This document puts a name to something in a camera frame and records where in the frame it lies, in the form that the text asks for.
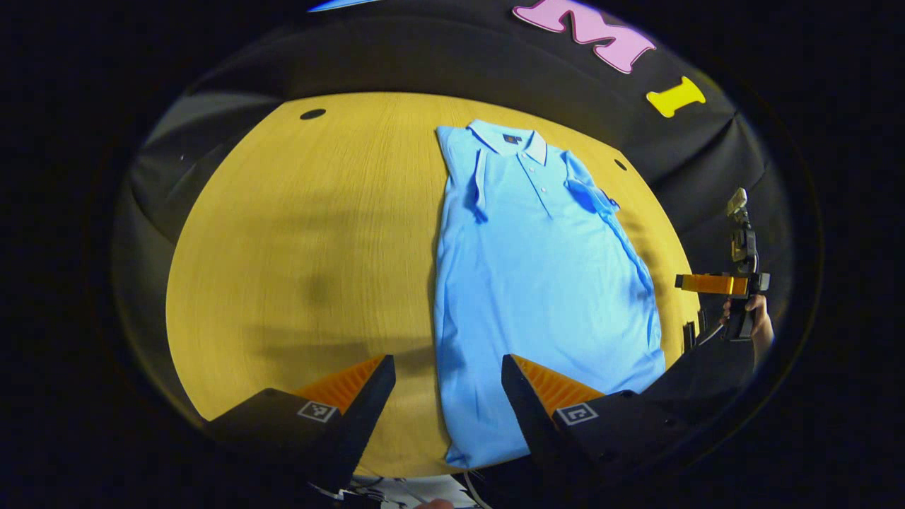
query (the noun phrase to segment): black fabric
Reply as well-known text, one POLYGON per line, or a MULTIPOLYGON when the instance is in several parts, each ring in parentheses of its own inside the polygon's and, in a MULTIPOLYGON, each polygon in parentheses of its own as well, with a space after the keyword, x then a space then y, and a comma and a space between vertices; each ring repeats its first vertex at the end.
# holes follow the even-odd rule
POLYGON ((192 205, 229 152, 279 103, 247 94, 182 98, 136 157, 119 193, 111 275, 123 328, 142 369, 181 415, 201 416, 179 382, 167 340, 167 279, 192 205))

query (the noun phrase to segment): cable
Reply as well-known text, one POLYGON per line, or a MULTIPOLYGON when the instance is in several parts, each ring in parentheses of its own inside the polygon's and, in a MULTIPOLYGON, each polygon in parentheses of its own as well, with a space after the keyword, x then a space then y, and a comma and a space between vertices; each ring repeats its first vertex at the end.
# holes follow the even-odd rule
POLYGON ((707 337, 704 338, 703 340, 699 341, 698 344, 695 345, 695 346, 700 346, 700 345, 706 343, 707 341, 710 340, 710 338, 712 338, 713 336, 716 336, 716 335, 717 335, 717 332, 722 331, 722 329, 723 329, 723 324, 721 323, 721 324, 719 325, 719 327, 717 327, 716 329, 713 330, 713 332, 710 333, 710 336, 707 336, 707 337))
POLYGON ((478 495, 478 492, 474 491, 474 486, 472 485, 472 480, 468 477, 468 471, 465 471, 465 484, 468 485, 468 491, 472 492, 472 496, 474 497, 474 501, 478 503, 483 509, 493 509, 486 502, 481 500, 481 496, 478 495))

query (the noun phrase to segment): wooden table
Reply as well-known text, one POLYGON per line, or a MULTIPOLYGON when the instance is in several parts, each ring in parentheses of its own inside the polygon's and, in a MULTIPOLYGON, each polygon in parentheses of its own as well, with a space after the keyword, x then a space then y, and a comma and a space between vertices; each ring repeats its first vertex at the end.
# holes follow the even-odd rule
POLYGON ((167 333, 179 378, 207 419, 274 387, 293 391, 383 353, 396 385, 357 474, 458 470, 443 457, 431 310, 446 168, 434 129, 474 119, 538 130, 571 149, 622 210, 656 288, 667 366, 697 321, 679 238, 653 192, 614 148, 519 111, 410 93, 282 104, 229 154, 176 246, 167 333), (311 120, 301 114, 326 113, 311 120), (620 168, 616 161, 625 168, 620 168))

